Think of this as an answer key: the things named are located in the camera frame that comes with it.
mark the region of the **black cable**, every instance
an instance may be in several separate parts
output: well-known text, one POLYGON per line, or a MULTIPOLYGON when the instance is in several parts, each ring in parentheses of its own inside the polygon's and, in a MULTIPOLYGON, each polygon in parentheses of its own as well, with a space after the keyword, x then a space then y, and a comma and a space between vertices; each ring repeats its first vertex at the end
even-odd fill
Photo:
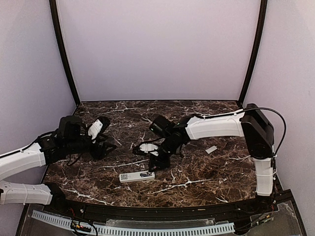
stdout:
MULTIPOLYGON (((64 212, 61 212, 61 211, 55 209, 54 207, 51 207, 51 209, 55 210, 56 212, 58 212, 58 213, 61 214, 61 215, 64 215, 64 212)), ((88 223, 90 226, 92 226, 92 228, 94 228, 94 230, 95 230, 95 236, 98 236, 97 228, 96 228, 95 225, 92 224, 89 220, 86 220, 86 219, 83 219, 83 218, 81 218, 81 217, 75 216, 74 213, 73 213, 73 216, 71 217, 71 220, 73 221, 74 219, 78 219, 78 220, 80 220, 80 221, 83 221, 83 222, 88 223)))
POLYGON ((274 155, 277 155, 278 151, 279 151, 279 148, 281 147, 283 141, 284 141, 284 137, 285 137, 285 134, 286 134, 286 122, 285 122, 285 119, 284 117, 279 113, 277 112, 276 110, 274 109, 271 109, 271 108, 266 108, 266 107, 257 107, 257 108, 249 108, 249 109, 244 109, 243 111, 241 112, 237 112, 236 114, 240 114, 240 113, 243 113, 243 112, 248 112, 248 111, 256 111, 256 110, 266 110, 266 111, 270 111, 270 112, 273 112, 273 113, 276 113, 283 121, 283 125, 284 125, 284 130, 283 130, 283 135, 282 135, 282 138, 278 144, 278 147, 275 151, 275 154, 274 155))
POLYGON ((21 151, 25 151, 26 149, 30 148, 34 143, 36 143, 40 138, 48 135, 48 134, 53 134, 54 132, 56 132, 57 130, 55 131, 49 131, 49 132, 46 132, 46 133, 43 133, 41 135, 39 135, 33 142, 31 142, 29 145, 27 145, 25 148, 21 149, 21 150, 17 150, 17 151, 13 151, 13 152, 10 152, 8 154, 5 154, 5 155, 1 155, 0 158, 3 158, 3 157, 7 157, 7 156, 10 156, 10 155, 13 155, 13 154, 16 154, 16 153, 19 153, 21 151))
MULTIPOLYGON (((244 112, 249 112, 249 111, 257 111, 257 110, 266 110, 266 111, 270 111, 270 112, 273 112, 273 113, 276 113, 283 121, 283 125, 284 125, 284 130, 283 130, 283 135, 282 135, 282 138, 279 142, 279 145, 275 151, 275 154, 276 155, 278 153, 278 150, 279 148, 281 147, 283 141, 284 141, 284 137, 285 137, 285 134, 286 134, 286 122, 285 122, 285 119, 284 117, 276 110, 274 109, 271 109, 271 108, 266 108, 266 107, 255 107, 255 108, 249 108, 249 109, 243 109, 239 112, 235 112, 235 114, 240 114, 240 113, 244 113, 244 112)), ((208 117, 203 117, 203 116, 200 116, 200 115, 196 115, 194 114, 194 116, 198 117, 198 118, 202 118, 202 119, 211 119, 211 118, 217 118, 217 117, 226 117, 226 116, 230 116, 231 114, 233 114, 233 112, 231 113, 228 113, 228 114, 220 114, 220 115, 213 115, 213 116, 208 116, 208 117)))
POLYGON ((248 224, 242 226, 242 227, 239 227, 235 230, 240 230, 240 229, 243 229, 245 227, 247 227, 248 225, 251 225, 252 223, 254 223, 255 221, 259 220, 260 217, 262 217, 264 214, 266 213, 266 211, 264 211, 263 213, 261 213, 257 218, 255 218, 254 220, 252 220, 251 222, 249 222, 248 224))
POLYGON ((71 161, 71 156, 70 156, 70 158, 69 158, 69 160, 68 160, 68 162, 67 162, 67 166, 73 166, 81 157, 82 157, 82 153, 78 156, 78 158, 77 159, 75 159, 72 163, 70 163, 70 161, 71 161))

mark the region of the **marble tabletop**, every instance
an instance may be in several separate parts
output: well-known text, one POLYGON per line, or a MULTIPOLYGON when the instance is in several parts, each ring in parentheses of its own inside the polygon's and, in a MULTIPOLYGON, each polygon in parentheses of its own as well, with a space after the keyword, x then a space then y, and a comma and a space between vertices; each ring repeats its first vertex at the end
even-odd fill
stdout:
POLYGON ((157 138, 149 130, 157 115, 176 122, 193 113, 237 109, 234 101, 83 102, 75 115, 86 124, 108 117, 111 125, 105 134, 117 149, 100 161, 86 153, 71 167, 67 160, 52 164, 44 182, 57 183, 70 200, 121 207, 191 207, 254 198, 254 162, 240 137, 191 141, 183 147, 184 157, 173 155, 171 167, 158 171, 154 180, 119 181, 119 174, 147 170, 149 156, 132 154, 132 147, 157 138), (218 149, 208 154, 205 150, 211 146, 218 149))

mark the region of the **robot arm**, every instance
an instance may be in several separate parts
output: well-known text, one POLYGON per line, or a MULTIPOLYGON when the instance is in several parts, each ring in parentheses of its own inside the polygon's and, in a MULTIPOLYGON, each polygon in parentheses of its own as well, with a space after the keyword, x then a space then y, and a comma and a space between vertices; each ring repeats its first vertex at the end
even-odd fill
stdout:
MULTIPOLYGON (((169 167, 170 156, 191 140, 220 136, 245 137, 248 151, 255 162, 257 195, 270 196, 273 192, 274 129, 265 115, 255 108, 255 104, 249 104, 246 109, 232 113, 210 117, 194 115, 177 124, 158 116, 150 130, 165 140, 151 152, 149 172, 169 167)), ((138 150, 143 151, 144 145, 147 144, 140 145, 138 150)))
POLYGON ((22 171, 49 165, 65 159, 69 154, 89 152, 100 160, 116 146, 105 142, 102 132, 109 126, 108 118, 99 117, 89 128, 78 117, 67 116, 60 120, 59 128, 39 136, 32 144, 0 156, 0 205, 7 203, 38 203, 49 205, 64 198, 57 185, 16 184, 3 179, 22 171))

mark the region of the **wire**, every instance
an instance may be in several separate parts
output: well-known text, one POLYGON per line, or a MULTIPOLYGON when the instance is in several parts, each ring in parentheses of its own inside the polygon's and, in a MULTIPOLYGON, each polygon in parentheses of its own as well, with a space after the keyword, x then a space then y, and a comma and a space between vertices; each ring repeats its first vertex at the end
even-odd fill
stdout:
POLYGON ((249 109, 244 109, 240 112, 237 112, 236 114, 240 114, 240 113, 244 113, 244 112, 248 112, 248 111, 257 111, 257 110, 266 110, 266 111, 270 111, 270 112, 273 112, 273 113, 276 113, 283 121, 283 125, 284 125, 284 130, 283 130, 283 135, 282 135, 282 138, 279 142, 279 145, 275 151, 275 156, 277 155, 278 151, 279 151, 279 148, 281 147, 283 141, 284 141, 284 138, 285 138, 285 134, 286 134, 286 122, 285 122, 285 119, 284 117, 279 113, 277 112, 276 110, 274 109, 271 109, 271 108, 266 108, 266 107, 256 107, 256 108, 249 108, 249 109))
MULTIPOLYGON (((284 130, 283 130, 283 135, 282 135, 282 138, 279 142, 279 145, 274 153, 274 156, 277 155, 278 153, 278 150, 279 148, 281 147, 283 141, 284 141, 284 137, 285 137, 285 134, 286 134, 286 122, 285 122, 285 119, 284 117, 276 110, 274 109, 271 109, 271 108, 267 108, 267 107, 255 107, 255 108, 248 108, 248 109, 243 109, 241 111, 236 111, 235 114, 240 114, 240 113, 245 113, 245 112, 249 112, 249 111, 257 111, 257 110, 266 110, 266 111, 270 111, 270 112, 273 112, 273 113, 276 113, 283 121, 283 125, 284 125, 284 130)), ((233 113, 227 113, 227 114, 221 114, 221 115, 213 115, 213 116, 208 116, 208 117, 203 117, 203 116, 200 116, 200 115, 195 115, 196 117, 198 118, 202 118, 202 119, 211 119, 211 118, 217 118, 217 117, 225 117, 225 116, 230 116, 231 114, 233 113)))
MULTIPOLYGON (((61 211, 55 209, 54 207, 51 207, 51 209, 55 210, 56 212, 58 212, 58 213, 61 214, 61 215, 64 215, 64 212, 61 212, 61 211)), ((73 210, 72 208, 69 208, 68 210, 70 210, 70 211, 72 212, 72 215, 73 215, 73 217, 71 218, 71 222, 72 222, 74 219, 78 219, 78 220, 80 220, 79 223, 80 223, 81 221, 88 223, 88 224, 95 230, 95 236, 98 236, 98 231, 97 231, 97 228, 95 227, 94 224, 92 224, 89 220, 86 220, 86 219, 83 219, 83 218, 81 218, 81 217, 75 216, 74 210, 73 210)))
POLYGON ((70 156, 70 158, 69 158, 69 160, 68 160, 68 162, 67 162, 67 166, 73 166, 81 157, 82 157, 82 153, 78 156, 78 158, 77 159, 75 159, 72 163, 70 163, 70 161, 71 161, 71 156, 70 156))
POLYGON ((248 224, 242 226, 242 227, 239 227, 235 230, 240 230, 240 229, 243 229, 245 227, 247 227, 248 225, 251 225, 252 223, 254 223, 255 221, 259 220, 260 217, 262 217, 264 214, 266 213, 266 211, 264 211, 263 213, 261 213, 257 218, 255 218, 254 220, 252 220, 251 222, 249 222, 248 224))

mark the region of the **curved black metal frame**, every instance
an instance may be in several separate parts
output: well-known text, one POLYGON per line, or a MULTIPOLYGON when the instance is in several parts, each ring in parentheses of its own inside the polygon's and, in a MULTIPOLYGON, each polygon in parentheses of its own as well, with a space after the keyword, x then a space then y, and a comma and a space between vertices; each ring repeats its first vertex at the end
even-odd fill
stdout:
POLYGON ((262 36, 262 30, 264 28, 264 23, 265 23, 265 17, 266 17, 266 11, 267 11, 267 2, 268 0, 261 0, 260 2, 260 10, 259 10, 259 17, 258 17, 258 22, 257 22, 257 28, 256 28, 256 34, 255 34, 255 39, 254 43, 252 46, 252 54, 250 58, 250 62, 247 68, 245 80, 243 83, 242 91, 240 94, 240 97, 237 101, 238 105, 241 107, 243 106, 248 88, 250 86, 250 82, 252 79, 252 73, 254 71, 257 55, 258 55, 258 50, 259 50, 259 45, 261 41, 261 36, 262 36))
POLYGON ((61 60, 63 62, 64 72, 67 77, 68 84, 69 84, 74 102, 78 106, 81 103, 81 101, 79 98, 77 88, 75 87, 67 53, 65 51, 65 46, 63 42, 63 34, 60 27, 56 0, 49 0, 49 4, 50 4, 51 17, 52 17, 54 29, 55 29, 56 40, 57 40, 57 44, 59 48, 59 53, 60 53, 61 60))
MULTIPOLYGON (((262 30, 263 30, 263 26, 264 26, 264 22, 265 22, 265 16, 266 16, 266 10, 267 10, 267 1, 268 0, 261 0, 260 2, 260 11, 259 11, 259 17, 258 17, 258 22, 257 22, 257 28, 256 28, 256 34, 255 34, 255 39, 254 39, 254 43, 253 43, 253 47, 252 47, 252 54, 251 54, 251 58, 250 58, 250 62, 247 68, 247 72, 246 72, 246 76, 244 79, 244 83, 243 83, 243 87, 242 87, 242 91, 240 94, 239 99, 236 101, 237 104, 242 107, 243 102, 245 100, 250 82, 251 82, 251 78, 252 78, 252 73, 255 67, 255 63, 256 63, 256 59, 257 59, 257 55, 258 55, 258 49, 259 49, 259 45, 260 45, 260 41, 261 41, 261 36, 262 36, 262 30)), ((71 89, 71 93, 73 96, 73 99, 76 103, 76 105, 78 106, 80 104, 80 98, 73 80, 73 76, 71 73, 71 69, 69 66, 69 61, 68 61, 68 57, 65 51, 65 46, 64 46, 64 42, 63 42, 63 35, 62 35, 62 31, 61 31, 61 27, 60 27, 60 22, 59 22, 59 17, 58 17, 58 9, 57 9, 57 3, 56 0, 49 0, 50 3, 50 10, 51 10, 51 16, 52 16, 52 20, 53 20, 53 24, 54 24, 54 29, 55 29, 55 34, 56 34, 56 39, 57 39, 57 43, 58 43, 58 48, 59 48, 59 52, 60 52, 60 56, 63 62, 63 67, 64 67, 64 71, 69 83, 69 87, 71 89)))

